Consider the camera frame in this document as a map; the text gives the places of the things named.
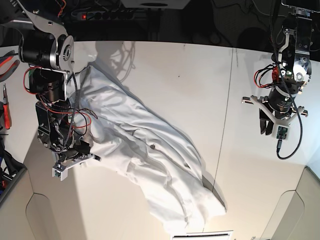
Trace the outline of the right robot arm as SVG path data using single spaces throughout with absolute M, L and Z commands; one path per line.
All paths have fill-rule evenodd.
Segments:
M 37 138 L 54 156 L 52 175 L 64 180 L 76 165 L 100 159 L 85 141 L 95 113 L 79 107 L 78 91 L 67 96 L 68 83 L 76 82 L 74 38 L 40 0 L 1 1 L 0 23 L 21 34 L 15 55 L 28 64 L 22 83 L 37 98 Z

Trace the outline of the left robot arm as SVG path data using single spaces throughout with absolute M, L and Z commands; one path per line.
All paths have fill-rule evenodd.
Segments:
M 242 102 L 259 109 L 261 134 L 285 140 L 291 122 L 299 114 L 308 115 L 303 106 L 295 107 L 294 101 L 311 78 L 313 26 L 310 15 L 320 11 L 320 3 L 317 0 L 278 0 L 271 19 L 273 23 L 279 5 L 292 9 L 282 23 L 285 41 L 276 44 L 277 54 L 272 55 L 273 63 L 254 74 L 255 85 L 270 92 L 267 96 L 244 96 Z

